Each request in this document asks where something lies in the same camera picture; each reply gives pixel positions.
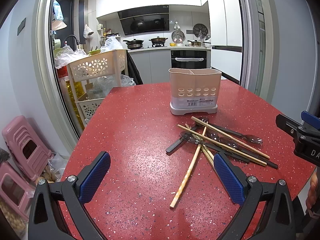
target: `pink stool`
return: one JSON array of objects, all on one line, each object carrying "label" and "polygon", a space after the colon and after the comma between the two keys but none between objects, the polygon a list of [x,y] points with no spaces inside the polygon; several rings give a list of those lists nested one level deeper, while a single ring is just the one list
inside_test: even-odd
[{"label": "pink stool", "polygon": [[23,115],[15,117],[2,130],[2,136],[19,168],[35,181],[47,165],[48,159],[52,157],[52,152],[40,140]]},{"label": "pink stool", "polygon": [[27,191],[34,190],[10,164],[4,162],[0,165],[0,196],[25,221],[29,219],[27,212],[31,204]]}]

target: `range hood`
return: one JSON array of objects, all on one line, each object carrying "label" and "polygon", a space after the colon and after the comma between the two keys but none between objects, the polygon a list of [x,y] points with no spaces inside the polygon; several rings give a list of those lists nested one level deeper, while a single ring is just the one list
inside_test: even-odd
[{"label": "range hood", "polygon": [[169,5],[133,8],[118,12],[124,35],[169,31]]}]

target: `red countertop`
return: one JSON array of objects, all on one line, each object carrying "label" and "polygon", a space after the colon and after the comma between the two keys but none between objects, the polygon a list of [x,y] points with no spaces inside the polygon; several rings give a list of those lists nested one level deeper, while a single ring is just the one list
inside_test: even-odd
[{"label": "red countertop", "polygon": [[[111,167],[92,201],[85,205],[109,240],[214,240],[239,208],[203,153],[176,208],[169,208],[196,146],[187,143],[171,156],[165,149],[179,138],[177,124],[191,126],[192,115],[204,115],[172,115],[169,103],[169,83],[113,88],[71,155],[65,178],[78,174],[100,151],[110,153]],[[223,80],[218,112],[209,116],[217,125],[261,137],[263,145],[258,149],[279,165],[278,170],[254,163],[233,164],[260,181],[286,180],[294,199],[315,166],[293,154],[292,138],[276,127],[279,113],[248,90]],[[253,233],[262,209],[260,204],[245,238]],[[64,204],[62,210],[72,234],[80,239]]]}]

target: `oven handle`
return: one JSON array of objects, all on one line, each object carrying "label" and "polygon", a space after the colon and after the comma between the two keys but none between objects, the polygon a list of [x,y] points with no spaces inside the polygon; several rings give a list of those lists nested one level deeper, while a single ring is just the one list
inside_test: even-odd
[{"label": "oven handle", "polygon": [[197,62],[197,61],[203,61],[204,60],[204,58],[202,57],[202,58],[184,58],[184,57],[176,57],[175,58],[175,60],[176,61],[184,61],[184,62],[186,62],[186,61],[195,61],[195,62]]}]

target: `spoon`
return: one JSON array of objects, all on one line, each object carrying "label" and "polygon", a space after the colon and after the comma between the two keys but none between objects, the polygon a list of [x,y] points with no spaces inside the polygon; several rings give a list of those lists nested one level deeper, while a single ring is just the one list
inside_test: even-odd
[{"label": "spoon", "polygon": [[214,145],[214,144],[211,144],[211,143],[206,143],[204,142],[202,139],[198,139],[198,138],[194,138],[193,135],[190,133],[190,132],[181,132],[180,133],[180,136],[181,138],[183,138],[183,140],[189,142],[189,143],[193,143],[193,144],[202,144],[202,145],[205,145],[217,152],[224,152],[226,155],[229,155],[235,159],[238,159],[244,163],[249,163],[249,160],[242,157],[242,156],[239,156],[239,155],[236,155],[234,153],[231,153],[231,152],[228,152],[228,151],[225,151],[223,150],[221,147],[217,146],[217,145]]},{"label": "spoon", "polygon": [[225,132],[225,133],[229,133],[229,134],[232,134],[232,135],[235,135],[237,137],[240,137],[240,138],[243,138],[245,139],[247,142],[251,142],[251,143],[257,143],[257,144],[261,144],[263,143],[262,139],[255,136],[255,135],[252,135],[252,134],[242,134],[242,133],[239,133],[239,132],[235,132],[235,131],[232,131],[232,130],[229,130],[227,128],[224,128],[224,127],[221,127],[221,126],[218,126],[218,125],[215,125],[214,123],[208,123],[209,125]]},{"label": "spoon", "polygon": [[[207,116],[200,116],[198,119],[200,119],[203,122],[209,122],[209,118]],[[201,124],[196,123],[195,126],[193,126],[191,128],[191,130],[195,131],[198,128],[202,127]],[[179,138],[178,140],[176,140],[172,145],[170,145],[165,151],[167,153],[167,155],[171,155],[173,154],[178,147],[182,146],[186,141],[183,138]]]},{"label": "spoon", "polygon": [[259,154],[256,154],[252,151],[249,151],[247,149],[244,149],[242,148],[241,146],[239,146],[239,144],[235,141],[233,141],[232,139],[230,138],[227,138],[227,137],[220,137],[220,142],[225,144],[225,145],[228,145],[229,147],[233,148],[233,149],[236,149],[236,150],[239,150],[239,151],[242,151],[248,155],[251,155],[252,157],[255,157],[261,161],[264,161],[265,163],[267,163],[268,166],[270,166],[271,168],[274,168],[274,169],[278,169],[278,165],[269,161],[268,159],[266,158],[263,158],[261,157]]},{"label": "spoon", "polygon": [[217,133],[215,133],[214,131],[212,130],[207,130],[206,131],[206,136],[212,140],[215,140],[217,142],[220,142],[220,143],[223,143],[233,149],[236,149],[236,150],[239,150],[239,151],[242,151],[244,152],[245,154],[247,155],[250,155],[252,157],[255,157],[261,161],[264,161],[265,163],[267,163],[268,166],[270,166],[271,168],[274,168],[274,169],[278,169],[278,165],[269,161],[268,159],[265,159],[263,157],[261,157],[259,154],[256,154],[252,151],[249,151],[247,149],[244,149],[242,147],[239,146],[239,144],[235,141],[233,141],[232,139],[230,138],[227,138],[227,137],[219,137],[219,135]]}]

